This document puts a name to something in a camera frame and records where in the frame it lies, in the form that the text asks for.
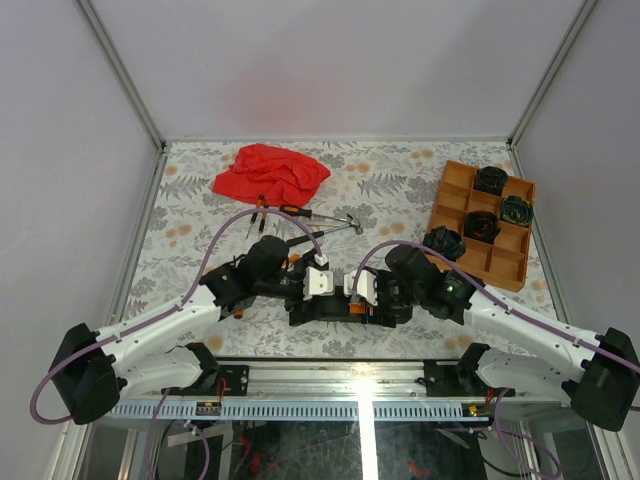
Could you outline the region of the black plastic tool case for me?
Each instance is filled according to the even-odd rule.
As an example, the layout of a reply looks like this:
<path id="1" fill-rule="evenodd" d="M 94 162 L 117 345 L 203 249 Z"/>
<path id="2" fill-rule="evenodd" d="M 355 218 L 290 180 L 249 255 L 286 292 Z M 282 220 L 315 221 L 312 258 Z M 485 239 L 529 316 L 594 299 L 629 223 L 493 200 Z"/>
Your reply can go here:
<path id="1" fill-rule="evenodd" d="M 286 287 L 283 298 L 290 326 L 326 321 L 395 328 L 408 322 L 414 309 L 401 295 L 389 289 L 382 290 L 377 306 L 370 305 L 365 300 L 358 300 L 352 304 L 350 298 L 341 292 L 304 300 L 301 287 Z"/>

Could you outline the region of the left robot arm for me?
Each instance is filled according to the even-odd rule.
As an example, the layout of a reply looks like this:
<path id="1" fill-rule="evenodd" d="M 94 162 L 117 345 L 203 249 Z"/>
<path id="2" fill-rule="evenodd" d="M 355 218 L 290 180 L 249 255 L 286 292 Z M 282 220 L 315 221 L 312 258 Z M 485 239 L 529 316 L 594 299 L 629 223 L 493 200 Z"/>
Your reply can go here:
<path id="1" fill-rule="evenodd" d="M 279 282 L 292 245 L 265 236 L 247 254 L 206 273 L 188 300 L 100 330 L 84 323 L 68 330 L 50 370 L 71 419 L 94 422 L 121 399 L 154 391 L 218 393 L 220 365 L 211 351 L 201 342 L 176 341 L 251 307 L 258 287 Z"/>

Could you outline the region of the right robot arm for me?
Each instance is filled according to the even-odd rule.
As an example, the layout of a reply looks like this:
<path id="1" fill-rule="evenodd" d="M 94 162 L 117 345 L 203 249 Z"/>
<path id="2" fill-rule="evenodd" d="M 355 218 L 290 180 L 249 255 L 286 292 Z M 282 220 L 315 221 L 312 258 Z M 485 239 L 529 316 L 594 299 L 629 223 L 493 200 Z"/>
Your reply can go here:
<path id="1" fill-rule="evenodd" d="M 618 432 L 639 391 L 639 358 L 630 337 L 545 317 L 455 267 L 440 270 L 423 248 L 387 242 L 390 295 L 403 308 L 419 306 L 433 317 L 499 336 L 522 349 L 516 355 L 472 344 L 456 369 L 458 387 L 478 394 L 486 387 L 531 391 L 568 405 L 582 419 Z"/>

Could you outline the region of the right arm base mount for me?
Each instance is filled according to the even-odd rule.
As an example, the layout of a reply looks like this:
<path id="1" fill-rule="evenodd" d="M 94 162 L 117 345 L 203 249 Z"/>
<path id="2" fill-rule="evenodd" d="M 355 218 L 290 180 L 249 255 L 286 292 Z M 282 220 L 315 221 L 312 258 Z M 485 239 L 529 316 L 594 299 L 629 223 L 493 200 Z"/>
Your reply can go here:
<path id="1" fill-rule="evenodd" d="M 478 359 L 424 360 L 422 375 L 414 382 L 421 385 L 431 397 L 483 397 L 490 392 L 498 395 L 509 387 L 489 386 L 477 371 Z"/>

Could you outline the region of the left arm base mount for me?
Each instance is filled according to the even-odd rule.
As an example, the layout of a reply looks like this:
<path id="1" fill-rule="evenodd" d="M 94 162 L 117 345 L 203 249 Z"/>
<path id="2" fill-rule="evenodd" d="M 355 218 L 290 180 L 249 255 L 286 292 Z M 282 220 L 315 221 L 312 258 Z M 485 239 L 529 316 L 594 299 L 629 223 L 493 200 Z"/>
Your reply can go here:
<path id="1" fill-rule="evenodd" d="M 216 373 L 207 374 L 189 387 L 168 389 L 173 396 L 214 396 L 216 398 L 246 396 L 249 386 L 248 365 L 222 364 Z"/>

